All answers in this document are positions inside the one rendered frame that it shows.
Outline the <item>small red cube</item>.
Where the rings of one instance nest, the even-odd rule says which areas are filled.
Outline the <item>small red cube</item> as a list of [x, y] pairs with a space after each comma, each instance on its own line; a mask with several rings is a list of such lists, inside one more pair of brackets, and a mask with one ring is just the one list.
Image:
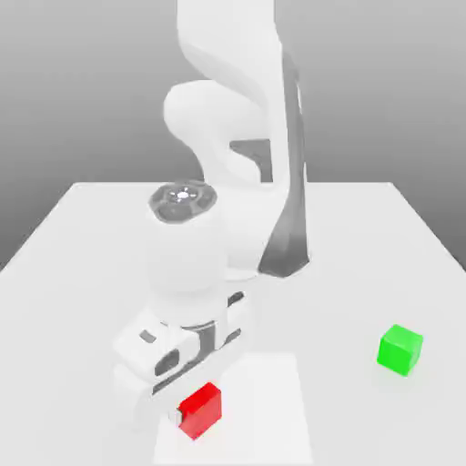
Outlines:
[[196, 440], [221, 419], [221, 390], [208, 382], [184, 399], [177, 409], [181, 413], [179, 428], [191, 440]]

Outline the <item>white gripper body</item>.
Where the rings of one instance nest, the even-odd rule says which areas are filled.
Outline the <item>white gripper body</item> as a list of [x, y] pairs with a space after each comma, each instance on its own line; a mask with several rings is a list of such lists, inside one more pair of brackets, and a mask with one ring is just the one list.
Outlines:
[[219, 320], [194, 327], [165, 325], [141, 311], [117, 336], [116, 399], [122, 409], [154, 401], [168, 408], [217, 378], [244, 351], [251, 311], [227, 306]]

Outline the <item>small green cube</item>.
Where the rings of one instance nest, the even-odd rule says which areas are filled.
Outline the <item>small green cube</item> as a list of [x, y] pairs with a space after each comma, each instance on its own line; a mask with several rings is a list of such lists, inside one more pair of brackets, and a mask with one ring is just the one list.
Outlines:
[[421, 334], [394, 324], [380, 339], [377, 362], [408, 377], [419, 360], [423, 341]]

